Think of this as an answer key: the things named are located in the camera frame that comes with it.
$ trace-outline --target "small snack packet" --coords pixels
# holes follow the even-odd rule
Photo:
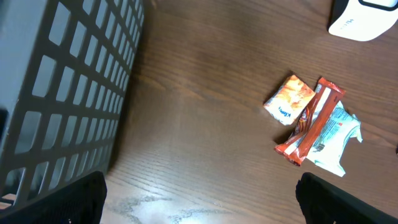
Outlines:
[[[264,108],[284,125],[292,124],[315,92],[295,75],[288,77],[278,92],[264,103]]]
[[[326,125],[313,143],[307,159],[318,167],[332,172],[340,177],[346,172],[340,165],[340,158],[350,138],[362,142],[361,122],[353,114],[349,115],[338,102]]]
[[[292,137],[275,147],[276,152],[297,166],[308,155],[335,106],[345,94],[344,90],[324,78],[318,81],[315,92],[315,97],[305,108]]]

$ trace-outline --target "table surface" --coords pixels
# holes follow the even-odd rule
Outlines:
[[[305,223],[312,172],[398,217],[398,29],[369,42],[327,32],[331,1],[147,1],[144,35],[106,177],[102,223]],[[292,126],[263,107],[296,73],[346,90],[361,120],[338,177],[274,152]]]

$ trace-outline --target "orange wrapper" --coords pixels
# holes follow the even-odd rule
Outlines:
[[[344,94],[344,90],[321,78],[315,96],[305,108],[292,137],[276,146],[275,151],[284,155],[291,163],[300,166]]]
[[[264,108],[284,125],[292,124],[315,92],[295,75],[288,77],[278,92],[264,103]]]

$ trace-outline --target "black object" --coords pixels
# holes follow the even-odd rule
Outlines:
[[[398,219],[306,172],[296,186],[296,198],[310,223],[398,223]]]
[[[28,207],[0,219],[0,223],[100,223],[106,198],[104,175],[96,171]]]
[[[2,133],[4,129],[6,128],[6,121],[8,117],[8,111],[5,109],[0,109],[0,143],[1,143],[1,138],[2,138]]]

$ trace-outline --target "grid pattern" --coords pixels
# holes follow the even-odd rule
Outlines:
[[[0,160],[0,192],[21,182],[0,217],[105,171],[143,21],[140,0],[48,1]]]

